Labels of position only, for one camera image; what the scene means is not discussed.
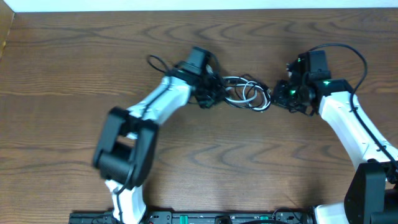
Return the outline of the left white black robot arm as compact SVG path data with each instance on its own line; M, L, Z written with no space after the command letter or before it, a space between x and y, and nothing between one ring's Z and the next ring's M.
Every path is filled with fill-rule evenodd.
M165 66L160 85L136 105L114 107L106 117L92 165L111 192L116 223L140 223L146 213L143 185L149 176L159 129L191 97L202 109L226 97L220 63L193 47L186 60Z

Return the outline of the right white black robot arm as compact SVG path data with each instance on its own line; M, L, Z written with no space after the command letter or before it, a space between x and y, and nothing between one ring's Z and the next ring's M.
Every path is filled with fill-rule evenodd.
M340 203L313 208L315 223L397 223L397 148L377 129L345 79L333 79L322 50L310 50L287 64L272 104L307 116L319 115L337 135L354 177Z

